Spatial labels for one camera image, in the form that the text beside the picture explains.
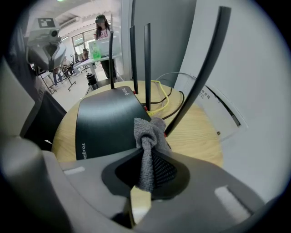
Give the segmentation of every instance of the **black cable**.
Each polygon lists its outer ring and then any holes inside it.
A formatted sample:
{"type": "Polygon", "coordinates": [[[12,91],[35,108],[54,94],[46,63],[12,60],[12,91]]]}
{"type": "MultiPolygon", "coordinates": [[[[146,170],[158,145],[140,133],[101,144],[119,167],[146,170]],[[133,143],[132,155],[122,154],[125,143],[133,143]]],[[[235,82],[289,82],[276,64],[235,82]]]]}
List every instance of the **black cable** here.
{"type": "Polygon", "coordinates": [[[179,106],[179,107],[178,107],[174,112],[172,112],[170,115],[167,115],[166,117],[163,117],[163,118],[162,118],[163,120],[165,120],[165,119],[171,117],[172,115],[174,115],[174,114],[175,114],[176,112],[178,112],[179,109],[182,107],[182,105],[183,105],[183,103],[184,103],[184,100],[185,100],[185,96],[184,96],[184,93],[183,93],[182,91],[179,91],[179,92],[181,92],[181,93],[182,93],[182,96],[183,96],[182,103],[181,103],[180,106],[179,106]]]}
{"type": "MultiPolygon", "coordinates": [[[[172,90],[173,90],[173,88],[171,88],[171,91],[168,94],[168,97],[172,94],[172,90]]],[[[159,101],[159,102],[151,102],[151,104],[159,104],[159,103],[162,103],[165,99],[166,99],[166,97],[164,99],[162,99],[161,101],[159,101]]]]}

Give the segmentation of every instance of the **floor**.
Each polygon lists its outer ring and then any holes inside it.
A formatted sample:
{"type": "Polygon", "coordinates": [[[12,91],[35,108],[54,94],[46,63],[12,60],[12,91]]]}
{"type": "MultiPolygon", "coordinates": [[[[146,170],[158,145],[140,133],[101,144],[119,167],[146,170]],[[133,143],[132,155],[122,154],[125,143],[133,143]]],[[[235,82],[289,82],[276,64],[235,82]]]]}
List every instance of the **floor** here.
{"type": "MultiPolygon", "coordinates": [[[[102,67],[97,66],[95,72],[99,81],[106,79],[102,67]]],[[[83,71],[78,76],[73,75],[70,80],[72,83],[76,81],[76,84],[70,88],[70,91],[68,91],[68,88],[70,87],[69,80],[64,80],[63,84],[58,83],[53,97],[66,111],[69,111],[75,103],[85,96],[88,90],[88,81],[86,79],[88,73],[91,73],[90,69],[87,69],[87,72],[83,71]]]]}

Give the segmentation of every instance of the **desk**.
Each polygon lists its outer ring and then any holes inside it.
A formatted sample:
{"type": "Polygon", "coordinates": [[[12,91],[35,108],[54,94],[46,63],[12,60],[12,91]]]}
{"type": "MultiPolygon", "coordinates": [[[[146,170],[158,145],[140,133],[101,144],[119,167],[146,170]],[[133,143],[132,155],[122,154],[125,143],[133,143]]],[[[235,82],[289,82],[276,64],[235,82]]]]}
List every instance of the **desk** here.
{"type": "Polygon", "coordinates": [[[105,60],[109,60],[109,57],[106,56],[106,57],[102,57],[102,58],[97,59],[97,60],[95,60],[93,58],[92,59],[88,59],[88,60],[80,63],[79,65],[77,65],[75,68],[79,68],[81,66],[87,66],[87,65],[89,65],[89,67],[91,69],[91,73],[95,75],[95,78],[98,81],[98,77],[97,77],[96,72],[95,72],[95,69],[93,67],[93,63],[99,62],[99,61],[105,61],[105,60]]]}
{"type": "MultiPolygon", "coordinates": [[[[133,81],[117,82],[115,87],[129,86],[132,90],[133,81]]],[[[170,93],[171,88],[164,86],[165,92],[170,93]]],[[[110,85],[103,86],[92,91],[83,98],[87,98],[96,93],[110,89],[110,85]]],[[[139,94],[136,97],[141,103],[145,102],[145,82],[138,81],[139,94]]],[[[151,101],[160,101],[164,97],[157,84],[151,83],[151,101]]],[[[169,96],[169,106],[161,112],[160,117],[171,114],[181,104],[182,95],[178,91],[172,91],[169,96]]],[[[75,153],[75,130],[80,101],[78,101],[65,115],[61,121],[52,145],[52,152],[56,155],[59,162],[70,162],[76,160],[75,153]]],[[[152,104],[151,109],[155,110],[161,107],[161,104],[152,104]]],[[[165,120],[168,125],[175,115],[165,120]]],[[[166,138],[172,151],[184,154],[190,157],[206,160],[218,166],[222,166],[222,152],[217,133],[209,121],[207,115],[194,104],[180,124],[166,138]]]]}

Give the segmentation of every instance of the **white cable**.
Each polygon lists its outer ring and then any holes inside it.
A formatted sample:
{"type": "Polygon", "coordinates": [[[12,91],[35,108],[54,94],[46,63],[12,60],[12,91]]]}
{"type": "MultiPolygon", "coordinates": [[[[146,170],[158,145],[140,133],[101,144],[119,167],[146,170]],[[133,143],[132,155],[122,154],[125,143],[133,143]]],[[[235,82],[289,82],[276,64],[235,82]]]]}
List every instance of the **white cable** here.
{"type": "Polygon", "coordinates": [[[192,79],[196,79],[196,77],[191,76],[191,75],[186,74],[186,73],[183,73],[183,72],[170,72],[170,73],[165,73],[165,74],[161,75],[161,76],[158,77],[156,80],[159,80],[160,78],[162,78],[162,76],[164,76],[164,75],[169,75],[169,74],[181,74],[181,75],[187,75],[187,76],[189,76],[189,77],[192,78],[192,79]]]}

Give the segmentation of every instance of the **black antenna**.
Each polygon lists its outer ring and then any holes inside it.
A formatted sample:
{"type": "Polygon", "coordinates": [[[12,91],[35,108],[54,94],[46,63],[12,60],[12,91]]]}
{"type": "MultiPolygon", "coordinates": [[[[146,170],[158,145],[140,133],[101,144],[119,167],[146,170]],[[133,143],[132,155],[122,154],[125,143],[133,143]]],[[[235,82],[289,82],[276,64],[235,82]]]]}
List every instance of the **black antenna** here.
{"type": "Polygon", "coordinates": [[[131,71],[132,71],[133,85],[135,87],[135,93],[138,94],[136,55],[135,55],[135,27],[132,26],[129,29],[129,32],[130,32],[131,71]]]}
{"type": "Polygon", "coordinates": [[[210,73],[212,72],[212,69],[219,56],[226,36],[230,16],[231,8],[225,6],[219,7],[214,33],[202,68],[197,76],[193,87],[191,88],[187,99],[185,100],[185,103],[181,107],[180,112],[175,116],[173,121],[166,128],[165,134],[167,136],[175,129],[175,127],[179,124],[180,120],[192,106],[203,86],[205,85],[210,73]]]}
{"type": "Polygon", "coordinates": [[[113,62],[112,62],[112,43],[113,43],[113,31],[110,31],[110,37],[109,37],[109,78],[110,78],[111,89],[114,89],[113,62]]]}
{"type": "Polygon", "coordinates": [[[145,25],[145,106],[151,110],[151,23],[145,25]]]}

